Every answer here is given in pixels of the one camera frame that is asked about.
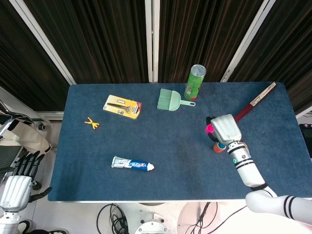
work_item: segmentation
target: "black cable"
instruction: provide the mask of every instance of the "black cable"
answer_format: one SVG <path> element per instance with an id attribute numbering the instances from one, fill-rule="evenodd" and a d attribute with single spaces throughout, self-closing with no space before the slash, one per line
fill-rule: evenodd
<path id="1" fill-rule="evenodd" d="M 202 229 L 208 228 L 208 227 L 213 223 L 213 221 L 214 221 L 214 219 L 215 219 L 215 217 L 216 217 L 216 213 L 217 213 L 217 212 L 218 212 L 218 203 L 216 202 L 216 209 L 215 209 L 215 213 L 214 213 L 213 219 L 211 220 L 211 222 L 210 222 L 206 227 L 204 227 L 204 228 L 202 228 Z"/>
<path id="2" fill-rule="evenodd" d="M 199 227 L 198 234 L 201 234 L 201 230 L 202 230 L 202 227 L 203 227 L 203 224 L 204 224 L 203 219 L 204 219 L 204 217 L 205 217 L 205 215 L 206 215 L 206 211 L 207 211 L 209 205 L 210 205 L 210 202 L 207 202 L 206 205 L 205 205 L 205 207 L 204 207 L 204 209 L 203 209 L 203 211 L 202 211 L 202 213 L 200 214 L 200 216 L 199 216 L 199 218 L 198 218 L 197 223 L 194 224 L 194 225 L 189 226 L 189 227 L 187 228 L 185 234 L 187 233 L 187 231 L 188 231 L 191 227 L 193 227 L 193 229 L 192 229 L 192 231 L 191 231 L 190 234 L 195 234 L 195 229 L 196 229 L 196 227 Z"/>
<path id="3" fill-rule="evenodd" d="M 128 224 L 127 224 L 127 218 L 126 216 L 124 215 L 124 213 L 122 212 L 121 208 L 116 205 L 116 204 L 107 204 L 105 206 L 103 206 L 98 215 L 97 215 L 97 231 L 99 234 L 102 234 L 101 231 L 99 230 L 99 227 L 98 227 L 98 219 L 99 219 L 99 216 L 101 214 L 101 212 L 106 208 L 106 207 L 109 207 L 110 206 L 110 214 L 109 214 L 109 222 L 111 223 L 111 227 L 112 227 L 112 233 L 113 234 L 129 234 L 128 233 Z M 120 216 L 121 217 L 118 217 L 117 214 L 113 214 L 114 210 L 117 209 L 119 212 L 120 212 Z"/>
<path id="4" fill-rule="evenodd" d="M 190 234 L 195 234 L 195 229 L 196 229 L 196 227 L 199 227 L 198 234 L 201 234 L 201 231 L 202 231 L 203 229 L 208 228 L 208 227 L 212 224 L 212 222 L 214 221 L 214 219 L 215 219 L 215 217 L 216 217 L 216 214 L 217 214 L 217 212 L 218 212 L 218 203 L 216 203 L 216 209 L 215 209 L 214 217 L 212 218 L 211 222 L 210 222 L 207 226 L 203 227 L 203 218 L 204 218 L 204 216 L 205 216 L 205 214 L 206 214 L 206 211 L 207 211 L 207 209 L 208 209 L 208 207 L 209 207 L 209 204 L 210 204 L 210 202 L 207 202 L 207 203 L 206 203 L 206 205 L 205 205 L 205 207 L 204 207 L 204 210 L 203 210 L 203 212 L 201 213 L 201 215 L 200 215 L 200 217 L 199 217 L 197 223 L 196 223 L 196 224 L 193 224 L 193 225 L 191 225 L 191 226 L 189 226 L 188 229 L 186 230 L 185 234 L 187 233 L 187 231 L 188 231 L 191 227 L 193 227 L 193 229 L 192 229 L 192 231 L 190 232 Z M 207 234 L 213 233 L 215 230 L 217 230 L 219 227 L 221 227 L 232 215 L 234 215 L 234 214 L 236 214 L 237 212 L 243 210 L 245 207 L 247 207 L 247 206 L 244 206 L 244 207 L 240 208 L 239 210 L 235 211 L 234 213 L 232 213 L 232 214 L 231 214 L 229 217 L 227 217 L 219 226 L 217 226 L 214 230 L 212 230 L 211 232 L 209 232 L 209 233 L 207 233 Z"/>
<path id="5" fill-rule="evenodd" d="M 217 226 L 215 229 L 213 229 L 211 232 L 207 233 L 207 234 L 211 234 L 213 233 L 215 230 L 217 230 L 219 227 L 221 227 L 225 222 L 226 220 L 228 220 L 232 215 L 236 214 L 237 212 L 243 210 L 244 208 L 246 208 L 247 206 L 244 206 L 242 208 L 240 208 L 239 210 L 235 211 L 234 213 L 232 213 L 229 217 L 227 217 L 219 226 Z"/>

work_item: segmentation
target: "green can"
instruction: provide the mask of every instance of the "green can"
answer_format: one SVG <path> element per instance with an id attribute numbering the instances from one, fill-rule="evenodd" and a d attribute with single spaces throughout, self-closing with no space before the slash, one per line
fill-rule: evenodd
<path id="1" fill-rule="evenodd" d="M 184 96 L 188 100 L 197 98 L 200 85 L 206 75 L 206 68 L 203 65 L 196 64 L 191 68 L 190 76 L 186 84 Z"/>

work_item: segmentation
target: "white frame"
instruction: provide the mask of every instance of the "white frame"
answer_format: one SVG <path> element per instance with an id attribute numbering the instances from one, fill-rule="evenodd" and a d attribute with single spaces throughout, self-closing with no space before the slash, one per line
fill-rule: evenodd
<path id="1" fill-rule="evenodd" d="M 299 119 L 300 117 L 304 116 L 306 113 L 312 111 L 312 106 L 309 108 L 305 109 L 304 111 L 300 112 L 299 114 L 296 115 L 296 119 Z"/>
<path id="2" fill-rule="evenodd" d="M 258 32 L 260 26 L 262 25 L 264 19 L 268 15 L 274 3 L 275 3 L 275 0 L 263 0 L 256 16 L 254 17 L 242 42 L 240 43 L 238 49 L 236 50 L 229 66 L 225 70 L 225 73 L 220 82 L 227 82 L 229 80 L 231 74 L 233 73 L 234 69 L 236 68 L 240 60 L 242 59 L 243 55 L 245 54 L 247 48 L 249 47 L 250 43 L 254 39 L 256 33 Z"/>
<path id="3" fill-rule="evenodd" d="M 159 60 L 159 22 L 160 22 L 160 0 L 152 0 L 153 4 L 153 82 L 158 82 L 158 60 Z"/>
<path id="4" fill-rule="evenodd" d="M 72 85 L 76 84 L 73 76 L 70 74 L 62 59 L 59 57 L 58 53 L 54 49 L 53 45 L 50 43 L 49 39 L 45 35 L 44 31 L 41 29 L 40 25 L 36 21 L 33 14 L 30 12 L 29 8 L 23 0 L 9 0 L 14 9 L 17 11 L 19 16 L 23 19 L 27 27 L 34 34 L 40 45 L 43 47 L 45 52 L 48 54 L 52 62 L 58 68 L 60 73 L 64 76 L 67 82 Z"/>
<path id="5" fill-rule="evenodd" d="M 48 119 L 51 121 L 62 121 L 64 117 L 63 111 L 49 111 L 49 112 L 38 111 L 37 114 L 42 119 Z"/>
<path id="6" fill-rule="evenodd" d="M 145 22 L 146 22 L 146 45 L 147 45 L 147 65 L 148 81 L 153 82 L 153 41 L 152 41 L 152 1 L 145 0 Z"/>

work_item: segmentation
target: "table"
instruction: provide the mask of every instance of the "table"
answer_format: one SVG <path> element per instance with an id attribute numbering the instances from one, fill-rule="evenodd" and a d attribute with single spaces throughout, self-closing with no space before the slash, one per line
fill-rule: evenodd
<path id="1" fill-rule="evenodd" d="M 50 201 L 167 202 L 243 199 L 227 152 L 216 154 L 206 117 L 236 115 L 268 82 L 203 83 L 196 106 L 158 110 L 161 88 L 183 96 L 185 84 L 82 84 L 69 89 L 51 181 Z M 138 119 L 103 111 L 108 95 L 142 102 Z M 100 127 L 84 124 L 91 117 Z M 285 86 L 276 88 L 238 126 L 278 195 L 312 196 L 312 164 Z M 111 168 L 114 156 L 148 161 L 149 172 Z"/>

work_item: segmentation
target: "toothpaste tube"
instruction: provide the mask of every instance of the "toothpaste tube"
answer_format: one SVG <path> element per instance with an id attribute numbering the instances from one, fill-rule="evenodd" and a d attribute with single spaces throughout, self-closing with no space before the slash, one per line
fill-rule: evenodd
<path id="1" fill-rule="evenodd" d="M 117 167 L 117 168 L 125 167 L 125 168 L 131 168 L 131 169 L 137 169 L 137 170 L 143 170 L 143 171 L 150 171 L 154 169 L 153 164 L 149 162 L 125 159 L 125 158 L 121 158 L 117 156 L 113 158 L 112 168 L 114 167 Z"/>

